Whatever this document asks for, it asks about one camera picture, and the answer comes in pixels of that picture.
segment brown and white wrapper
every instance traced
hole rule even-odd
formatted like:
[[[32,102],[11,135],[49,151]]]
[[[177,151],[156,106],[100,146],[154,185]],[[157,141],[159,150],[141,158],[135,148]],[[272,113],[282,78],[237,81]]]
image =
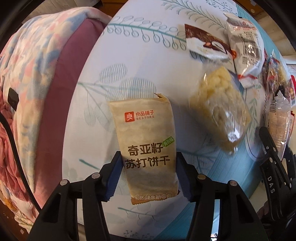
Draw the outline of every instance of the brown and white wrapper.
[[[132,204],[178,193],[176,134],[168,98],[109,102]]]

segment clear plastic bag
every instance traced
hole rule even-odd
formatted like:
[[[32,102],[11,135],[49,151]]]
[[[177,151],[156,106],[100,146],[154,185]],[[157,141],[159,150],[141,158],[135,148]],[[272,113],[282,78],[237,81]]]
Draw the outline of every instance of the clear plastic bag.
[[[288,99],[279,91],[269,106],[265,126],[276,144],[280,159],[283,158],[288,139],[290,113],[291,105]]]
[[[231,154],[244,138],[251,116],[221,62],[205,62],[204,77],[189,96],[189,109],[222,150]]]

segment black strap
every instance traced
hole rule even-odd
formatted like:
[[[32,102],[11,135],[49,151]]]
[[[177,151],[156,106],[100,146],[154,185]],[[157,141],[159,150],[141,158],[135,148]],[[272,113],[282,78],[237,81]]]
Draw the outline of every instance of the black strap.
[[[24,171],[22,169],[22,165],[20,163],[20,157],[18,155],[18,152],[17,152],[17,147],[16,147],[16,144],[15,144],[15,140],[13,138],[13,134],[12,134],[12,131],[10,129],[10,126],[6,120],[6,118],[1,114],[0,112],[0,123],[3,125],[7,135],[8,135],[8,138],[9,138],[9,141],[10,141],[10,145],[11,145],[11,149],[12,149],[12,153],[13,153],[13,156],[14,156],[14,159],[15,159],[15,164],[17,166],[17,169],[20,173],[20,178],[22,179],[22,182],[24,183],[24,186],[25,186],[25,189],[29,195],[29,199],[30,201],[32,202],[32,204],[34,205],[34,207],[37,209],[38,212],[41,211],[41,208],[38,204],[38,202],[36,201],[30,187],[29,187],[29,184],[28,184],[28,181],[26,179],[26,176],[24,174]]]

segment green flavor label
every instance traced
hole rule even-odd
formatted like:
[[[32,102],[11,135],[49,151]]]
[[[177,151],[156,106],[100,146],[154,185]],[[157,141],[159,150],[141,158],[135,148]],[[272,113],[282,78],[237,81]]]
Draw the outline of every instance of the green flavor label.
[[[174,142],[174,138],[173,137],[169,137],[166,140],[163,141],[163,147],[167,147],[168,145],[172,144]]]

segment red and white package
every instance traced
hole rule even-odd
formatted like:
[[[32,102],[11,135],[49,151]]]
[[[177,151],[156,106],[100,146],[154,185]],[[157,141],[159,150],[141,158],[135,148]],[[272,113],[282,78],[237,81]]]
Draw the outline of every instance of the red and white package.
[[[234,65],[244,88],[254,86],[264,64],[264,43],[256,26],[247,19],[225,12],[231,51],[235,53]]]

